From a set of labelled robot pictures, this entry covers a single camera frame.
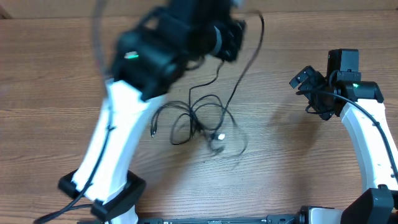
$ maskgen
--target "wooden table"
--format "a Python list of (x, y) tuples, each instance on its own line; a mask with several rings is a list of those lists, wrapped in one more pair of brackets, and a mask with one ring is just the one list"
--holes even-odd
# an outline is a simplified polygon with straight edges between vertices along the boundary
[[(147, 130), (131, 170), (146, 179), (137, 210), (146, 217), (263, 217), (296, 212), (301, 205), (345, 208), (361, 194), (361, 177), (348, 133), (334, 117), (322, 121), (304, 111), (289, 81), (306, 65), (326, 73), (331, 49), (360, 50), (363, 80), (376, 81), (385, 97), (387, 120), (398, 141), (398, 11), (265, 14), (259, 58), (239, 86), (230, 110), (249, 135), (241, 149), (227, 132), (226, 150), (212, 156), (203, 139), (169, 144), (178, 116), (160, 117), (155, 138)], [(134, 18), (104, 20), (104, 42)], [(258, 18), (248, 19), (239, 61), (220, 79), (194, 92), (226, 101), (259, 38)], [(0, 21), (0, 223), (32, 223), (70, 199), (58, 179), (77, 169), (101, 105), (100, 75), (91, 53), (89, 19)], [(217, 60), (177, 82), (170, 100), (187, 100), (188, 89), (212, 79)], [(216, 112), (203, 111), (213, 118)], [(53, 223), (91, 218), (69, 212)]]

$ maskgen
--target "white arm segment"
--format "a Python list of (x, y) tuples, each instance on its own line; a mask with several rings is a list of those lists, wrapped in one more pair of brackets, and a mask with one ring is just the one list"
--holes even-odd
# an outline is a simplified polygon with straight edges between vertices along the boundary
[[(85, 196), (104, 203), (112, 200), (123, 189), (127, 182), (127, 171), (142, 132), (153, 112), (163, 102), (164, 96), (153, 98), (148, 102), (140, 100), (141, 92), (124, 81), (109, 86), (113, 98), (114, 130), (110, 132), (108, 145), (98, 170)], [(106, 127), (108, 125), (108, 100), (105, 99), (98, 123), (91, 138), (86, 156), (72, 181), (77, 190), (86, 184), (103, 147)], [(135, 208), (112, 220), (112, 224), (135, 224), (138, 217)]]
[[(376, 100), (365, 99), (359, 99), (357, 104), (380, 122), (394, 160), (398, 162), (397, 147), (387, 125), (384, 104), (378, 103)], [(354, 145), (361, 171), (362, 191), (377, 188), (380, 184), (387, 185), (390, 190), (398, 190), (397, 181), (395, 177), (391, 176), (393, 174), (391, 163), (377, 127), (373, 126), (373, 122), (351, 103), (345, 104), (340, 116)]]

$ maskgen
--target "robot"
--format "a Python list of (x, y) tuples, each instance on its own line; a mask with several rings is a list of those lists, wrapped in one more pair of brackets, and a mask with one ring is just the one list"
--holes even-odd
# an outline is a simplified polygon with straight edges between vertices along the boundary
[[(141, 134), (164, 95), (188, 69), (189, 61), (203, 60), (205, 55), (227, 62), (237, 59), (246, 24), (231, 17), (235, 5), (231, 0), (171, 0), (167, 7), (155, 8), (133, 30), (120, 36), (110, 70), (101, 58), (100, 43), (94, 42), (97, 61), (108, 75), (108, 97), (81, 166), (58, 183), (73, 201), (35, 223), (78, 209), (75, 204), (82, 197), (93, 202), (91, 213), (100, 223), (111, 224), (398, 223), (392, 213), (398, 208), (397, 148), (387, 125), (382, 93), (377, 83), (361, 81), (359, 52), (354, 49), (329, 51), (325, 77), (307, 66), (290, 82), (292, 88), (300, 85), (297, 95), (308, 98), (308, 113), (318, 114), (325, 121), (336, 115), (349, 132), (363, 194), (347, 209), (303, 206), (297, 214), (263, 218), (138, 219), (135, 204), (146, 183), (129, 171), (129, 164)], [(96, 7), (100, 14), (101, 0)], [(264, 20), (260, 18), (262, 38)], [(152, 19), (158, 24), (148, 28), (146, 24)], [(94, 40), (97, 36), (94, 29)]]

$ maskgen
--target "wooden surface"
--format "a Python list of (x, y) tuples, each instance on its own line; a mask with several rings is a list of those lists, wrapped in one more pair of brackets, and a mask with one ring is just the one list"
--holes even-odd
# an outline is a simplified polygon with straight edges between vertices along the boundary
[[(211, 156), (202, 138), (183, 146), (168, 142), (177, 117), (160, 117), (155, 138), (144, 133), (131, 170), (146, 179), (138, 212), (146, 217), (262, 217), (296, 212), (301, 205), (345, 208), (361, 194), (361, 177), (348, 133), (334, 117), (306, 114), (290, 79), (306, 65), (326, 72), (331, 49), (360, 50), (363, 80), (378, 82), (387, 120), (398, 141), (398, 11), (265, 14), (264, 46), (230, 104), (249, 147), (226, 131), (226, 150)], [(134, 19), (104, 22), (109, 49)], [(239, 61), (220, 79), (196, 90), (226, 101), (254, 51), (258, 18), (248, 19)], [(96, 124), (101, 96), (91, 54), (89, 19), (0, 21), (0, 223), (31, 223), (70, 199), (58, 179), (78, 168)], [(169, 98), (211, 80), (218, 61), (208, 60), (177, 82)], [(203, 111), (202, 116), (211, 114)], [(70, 212), (53, 223), (90, 218)]]
[[(90, 17), (96, 0), (0, 0), (12, 18)], [(167, 0), (108, 0), (107, 16), (138, 16)], [(398, 0), (245, 0), (241, 12), (393, 10)]]

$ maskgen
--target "wall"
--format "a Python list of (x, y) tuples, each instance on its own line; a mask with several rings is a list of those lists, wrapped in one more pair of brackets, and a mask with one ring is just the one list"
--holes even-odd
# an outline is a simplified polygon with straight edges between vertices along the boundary
[[(12, 18), (89, 17), (96, 0), (0, 0)], [(109, 0), (107, 16), (139, 16), (166, 0)], [(246, 0), (243, 11), (359, 11), (397, 9), (398, 0)]]

